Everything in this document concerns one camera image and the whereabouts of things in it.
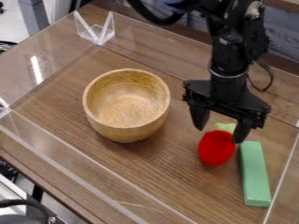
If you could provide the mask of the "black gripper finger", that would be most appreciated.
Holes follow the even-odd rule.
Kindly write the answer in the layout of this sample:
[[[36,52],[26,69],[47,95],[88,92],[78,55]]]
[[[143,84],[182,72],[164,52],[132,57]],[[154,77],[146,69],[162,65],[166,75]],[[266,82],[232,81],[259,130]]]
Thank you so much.
[[[211,111],[198,102],[192,101],[190,103],[190,112],[195,128],[203,130],[207,121],[210,120]]]
[[[252,129],[252,120],[248,118],[244,118],[238,121],[238,126],[234,131],[234,143],[242,144],[244,139],[248,136],[248,133]]]

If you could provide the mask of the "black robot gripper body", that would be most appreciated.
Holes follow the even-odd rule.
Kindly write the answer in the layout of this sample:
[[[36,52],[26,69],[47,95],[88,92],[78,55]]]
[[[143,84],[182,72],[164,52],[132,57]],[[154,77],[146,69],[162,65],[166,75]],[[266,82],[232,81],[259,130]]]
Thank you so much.
[[[220,86],[216,91],[219,96],[211,94],[210,80],[187,80],[183,83],[183,100],[188,106],[191,102],[198,102],[210,112],[223,114],[234,119],[252,120],[252,129],[263,128],[267,115],[271,112],[271,106],[255,96],[247,87],[243,87],[236,93],[235,89]]]

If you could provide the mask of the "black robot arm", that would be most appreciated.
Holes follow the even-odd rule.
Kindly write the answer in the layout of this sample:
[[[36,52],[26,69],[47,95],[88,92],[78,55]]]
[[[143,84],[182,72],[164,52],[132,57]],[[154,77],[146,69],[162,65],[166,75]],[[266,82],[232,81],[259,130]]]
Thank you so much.
[[[183,83],[183,100],[190,106],[194,126],[202,130],[211,112],[238,120],[232,142],[243,143],[252,129],[262,128],[271,106],[248,90],[248,67],[267,52],[262,0],[159,0],[172,12],[156,16],[142,0],[127,0],[135,11],[156,25],[172,25],[198,11],[206,16],[211,36],[210,78]]]

